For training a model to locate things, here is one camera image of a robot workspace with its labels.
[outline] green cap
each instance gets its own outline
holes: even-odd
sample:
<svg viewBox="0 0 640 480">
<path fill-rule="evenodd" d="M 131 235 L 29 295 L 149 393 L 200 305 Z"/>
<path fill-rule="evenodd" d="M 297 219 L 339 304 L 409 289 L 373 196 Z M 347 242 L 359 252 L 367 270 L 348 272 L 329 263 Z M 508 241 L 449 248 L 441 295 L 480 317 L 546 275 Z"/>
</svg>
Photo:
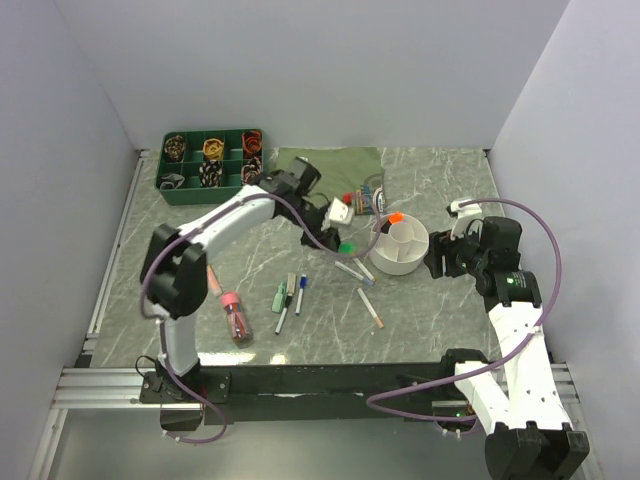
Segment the green cap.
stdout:
<svg viewBox="0 0 640 480">
<path fill-rule="evenodd" d="M 356 246 L 353 243 L 341 243 L 338 248 L 338 253 L 353 253 L 356 251 Z"/>
<path fill-rule="evenodd" d="M 273 313 L 282 312 L 282 308 L 284 307 L 284 294 L 287 289 L 287 285 L 284 282 L 280 282 L 278 284 L 278 291 L 276 292 L 275 297 L 273 297 L 273 303 L 271 304 L 271 311 Z"/>
</svg>

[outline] white bowl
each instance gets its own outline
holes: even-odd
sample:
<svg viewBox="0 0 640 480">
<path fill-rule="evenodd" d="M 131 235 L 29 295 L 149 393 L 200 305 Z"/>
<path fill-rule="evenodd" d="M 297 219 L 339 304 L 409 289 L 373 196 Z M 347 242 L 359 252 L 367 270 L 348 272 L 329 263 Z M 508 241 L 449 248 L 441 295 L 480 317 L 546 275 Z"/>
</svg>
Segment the white bowl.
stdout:
<svg viewBox="0 0 640 480">
<path fill-rule="evenodd" d="M 373 264 L 389 275 L 413 272 L 429 250 L 429 232 L 418 220 L 406 213 L 402 222 L 391 225 L 389 233 L 381 233 L 369 253 Z M 384 225 L 391 215 L 382 217 Z M 375 227 L 371 239 L 375 237 Z"/>
</svg>

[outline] white marker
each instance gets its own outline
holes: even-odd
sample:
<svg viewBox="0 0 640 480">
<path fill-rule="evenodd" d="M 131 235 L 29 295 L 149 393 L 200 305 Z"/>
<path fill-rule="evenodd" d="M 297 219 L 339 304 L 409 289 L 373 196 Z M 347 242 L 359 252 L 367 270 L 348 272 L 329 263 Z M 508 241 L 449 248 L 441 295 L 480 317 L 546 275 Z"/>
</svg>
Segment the white marker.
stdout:
<svg viewBox="0 0 640 480">
<path fill-rule="evenodd" d="M 355 270 L 351 270 L 349 267 L 347 267 L 344 263 L 340 263 L 337 260 L 335 261 L 335 265 L 336 267 L 338 267 L 340 270 L 342 270 L 343 272 L 348 273 L 349 275 L 351 275 L 354 278 L 357 278 L 358 280 L 360 280 L 361 282 L 366 283 L 367 285 L 373 287 L 373 282 L 371 280 L 369 280 L 367 277 L 364 277 L 362 275 L 360 275 L 358 272 L 356 272 Z"/>
<path fill-rule="evenodd" d="M 282 309 L 282 313 L 280 314 L 280 320 L 278 320 L 278 325 L 276 326 L 276 335 L 280 335 L 280 330 L 282 330 L 282 325 L 284 324 L 284 317 L 287 315 L 288 307 L 284 307 Z"/>
<path fill-rule="evenodd" d="M 304 293 L 304 287 L 307 286 L 307 276 L 300 275 L 300 290 L 298 291 L 298 303 L 296 305 L 296 315 L 300 315 L 300 307 L 302 307 L 302 294 Z"/>
<path fill-rule="evenodd" d="M 360 295 L 360 298 L 364 302 L 364 306 L 367 307 L 367 310 L 369 310 L 369 313 L 378 324 L 378 328 L 384 328 L 384 324 L 382 323 L 382 320 L 380 320 L 380 317 L 378 316 L 376 311 L 373 309 L 373 305 L 371 305 L 371 302 L 369 301 L 369 299 L 364 294 L 361 288 L 358 288 L 358 295 Z"/>
<path fill-rule="evenodd" d="M 362 270 L 362 273 L 364 273 L 369 280 L 375 283 L 376 277 L 374 277 L 369 269 L 364 266 L 364 263 L 362 263 L 359 258 L 354 258 L 353 261 L 356 263 L 356 265 L 358 265 L 360 270 Z"/>
</svg>

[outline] pink bottle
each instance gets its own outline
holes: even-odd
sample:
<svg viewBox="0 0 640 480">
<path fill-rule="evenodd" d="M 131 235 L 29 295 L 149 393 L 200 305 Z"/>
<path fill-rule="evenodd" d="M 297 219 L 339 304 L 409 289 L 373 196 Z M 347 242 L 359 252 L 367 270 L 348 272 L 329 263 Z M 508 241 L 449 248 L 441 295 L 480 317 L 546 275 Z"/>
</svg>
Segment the pink bottle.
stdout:
<svg viewBox="0 0 640 480">
<path fill-rule="evenodd" d="M 253 332 L 240 306 L 240 297 L 236 292 L 227 292 L 220 297 L 222 308 L 227 312 L 227 322 L 233 342 L 244 346 L 253 339 Z"/>
</svg>

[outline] green marker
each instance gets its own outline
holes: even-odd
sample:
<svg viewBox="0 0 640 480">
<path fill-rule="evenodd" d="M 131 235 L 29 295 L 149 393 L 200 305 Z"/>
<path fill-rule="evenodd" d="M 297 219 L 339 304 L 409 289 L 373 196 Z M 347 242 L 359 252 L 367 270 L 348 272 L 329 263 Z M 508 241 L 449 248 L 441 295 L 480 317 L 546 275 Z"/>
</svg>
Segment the green marker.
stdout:
<svg viewBox="0 0 640 480">
<path fill-rule="evenodd" d="M 278 291 L 276 292 L 275 297 L 273 297 L 273 303 L 271 304 L 271 311 L 273 313 L 282 312 L 282 308 L 284 307 L 284 293 L 287 286 L 284 282 L 280 282 L 278 284 Z"/>
</svg>

